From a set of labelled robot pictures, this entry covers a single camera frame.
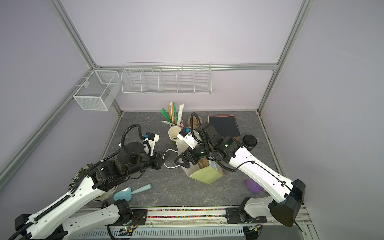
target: white wall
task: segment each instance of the white wall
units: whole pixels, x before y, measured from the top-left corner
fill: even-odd
[[[63,0],[101,66],[276,63],[302,0]]]
[[[0,238],[15,232],[15,218],[32,214],[68,191],[81,167],[99,160],[116,120],[113,109],[84,111],[73,102],[0,193]]]
[[[383,12],[316,1],[262,111],[322,240],[383,237]]]
[[[126,95],[117,101],[124,111],[165,108],[170,102],[184,103],[187,110],[257,109],[272,77],[271,70],[212,71],[211,94]]]
[[[88,70],[43,0],[0,2],[0,167]]]

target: wire basket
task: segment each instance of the wire basket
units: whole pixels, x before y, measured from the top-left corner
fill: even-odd
[[[73,95],[83,110],[108,111],[120,90],[117,71],[94,70]]]
[[[210,94],[210,67],[124,68],[121,73],[125,94]]]

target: white mesh basket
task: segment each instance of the white mesh basket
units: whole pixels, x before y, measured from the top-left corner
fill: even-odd
[[[199,68],[125,68],[121,73],[126,94],[210,94],[211,70]]]
[[[73,97],[83,110],[108,111],[120,86],[117,71],[94,70]]]

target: gray marble table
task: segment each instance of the gray marble table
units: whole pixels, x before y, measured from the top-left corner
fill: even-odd
[[[182,118],[186,126],[190,114],[191,112],[183,113]],[[203,123],[208,121],[208,115],[234,114],[241,138],[244,135],[251,134],[258,140],[257,146],[251,153],[270,168],[277,170],[256,112],[197,112],[197,114],[203,118]],[[165,151],[169,148],[175,149],[168,137],[169,126],[161,123],[160,120],[164,120],[164,116],[160,112],[125,112],[114,133],[107,155],[119,148],[121,134],[127,127],[134,123],[141,125],[143,134],[153,132],[160,135],[160,140],[155,146],[156,150]],[[136,128],[127,134],[125,142],[129,143],[131,141],[140,141]],[[166,164],[167,166],[174,166],[173,160],[177,157],[177,153],[170,153],[171,156],[166,160]],[[141,178],[120,184],[118,190],[126,187],[131,187],[132,190],[134,190],[146,184],[152,184],[152,189],[132,196],[132,200],[129,201],[131,207],[240,205],[245,197],[256,197],[256,194],[251,192],[244,183],[244,180],[249,179],[246,174],[240,170],[236,172],[224,170],[224,173],[224,177],[207,185],[189,178],[181,167],[174,169],[162,167],[160,170],[149,169],[146,170]],[[257,197],[264,196],[268,196],[268,194],[262,192],[257,195]],[[113,198],[110,197],[108,202],[110,204],[113,203]],[[86,207],[100,206],[100,202],[90,202],[86,205]]]

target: blue scoop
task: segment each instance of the blue scoop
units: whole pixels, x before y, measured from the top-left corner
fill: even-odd
[[[130,201],[132,199],[132,194],[143,192],[145,190],[151,189],[152,185],[147,184],[143,187],[140,187],[134,191],[130,187],[127,187],[126,189],[121,190],[120,192],[117,192],[115,195],[113,195],[113,200],[125,200],[125,201]]]

